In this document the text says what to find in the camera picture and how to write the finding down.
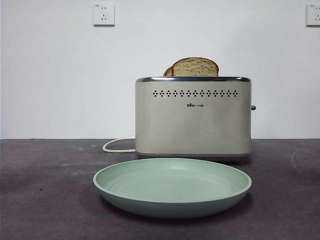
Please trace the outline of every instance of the white cable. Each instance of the white cable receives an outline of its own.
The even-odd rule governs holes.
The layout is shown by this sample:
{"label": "white cable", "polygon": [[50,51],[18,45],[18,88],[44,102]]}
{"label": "white cable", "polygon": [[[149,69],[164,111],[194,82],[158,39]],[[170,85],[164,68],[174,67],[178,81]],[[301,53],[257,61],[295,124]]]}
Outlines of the white cable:
{"label": "white cable", "polygon": [[122,140],[129,140],[129,139],[135,139],[134,137],[129,137],[129,138],[118,138],[118,139],[115,139],[115,140],[112,140],[112,141],[108,141],[105,145],[103,145],[102,147],[102,150],[104,152],[107,152],[107,153],[132,153],[132,152],[135,152],[136,150],[135,149],[124,149],[124,150],[111,150],[111,149],[107,149],[107,146],[109,144],[112,144],[112,143],[115,143],[115,142],[118,142],[118,141],[122,141]]}

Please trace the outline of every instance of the wall outlet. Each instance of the wall outlet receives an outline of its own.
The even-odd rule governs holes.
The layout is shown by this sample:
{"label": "wall outlet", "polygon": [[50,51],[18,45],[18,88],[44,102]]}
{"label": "wall outlet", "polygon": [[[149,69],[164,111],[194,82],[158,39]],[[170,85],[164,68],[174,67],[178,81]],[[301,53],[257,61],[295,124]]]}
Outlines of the wall outlet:
{"label": "wall outlet", "polygon": [[93,5],[93,25],[95,27],[115,25],[115,4],[112,2]]}
{"label": "wall outlet", "polygon": [[320,4],[306,6],[306,25],[320,26]]}

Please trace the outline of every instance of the bread slice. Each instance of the bread slice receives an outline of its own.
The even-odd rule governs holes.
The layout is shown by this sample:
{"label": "bread slice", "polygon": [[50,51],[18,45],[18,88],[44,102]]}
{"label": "bread slice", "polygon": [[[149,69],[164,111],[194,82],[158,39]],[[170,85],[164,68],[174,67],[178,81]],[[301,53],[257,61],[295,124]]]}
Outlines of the bread slice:
{"label": "bread slice", "polygon": [[218,65],[207,58],[187,57],[175,62],[163,76],[218,76]]}

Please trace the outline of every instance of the dark countertop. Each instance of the dark countertop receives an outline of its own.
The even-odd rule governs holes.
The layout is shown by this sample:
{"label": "dark countertop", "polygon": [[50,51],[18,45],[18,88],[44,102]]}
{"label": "dark countertop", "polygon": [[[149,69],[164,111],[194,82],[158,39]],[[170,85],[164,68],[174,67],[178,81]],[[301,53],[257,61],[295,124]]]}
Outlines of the dark countertop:
{"label": "dark countertop", "polygon": [[234,165],[252,178],[249,194],[224,212],[183,220],[134,215],[100,197],[94,173],[137,159],[103,152],[105,142],[2,140],[1,239],[320,239],[320,139],[253,140],[251,161]]}

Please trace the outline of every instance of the toaster vent holes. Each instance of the toaster vent holes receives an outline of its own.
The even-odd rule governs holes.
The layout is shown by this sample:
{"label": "toaster vent holes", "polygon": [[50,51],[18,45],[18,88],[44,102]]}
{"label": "toaster vent holes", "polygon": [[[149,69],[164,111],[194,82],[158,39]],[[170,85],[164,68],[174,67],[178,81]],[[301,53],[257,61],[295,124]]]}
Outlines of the toaster vent holes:
{"label": "toaster vent holes", "polygon": [[223,97],[224,95],[231,97],[232,95],[234,97],[238,96],[237,90],[222,90],[222,89],[213,89],[213,90],[207,90],[207,89],[200,89],[200,90],[153,90],[152,92],[154,97],[165,97],[167,96],[168,98],[172,96],[176,97],[180,95],[180,97],[183,97],[184,95],[188,97],[207,97],[209,98],[211,95],[212,97]]}

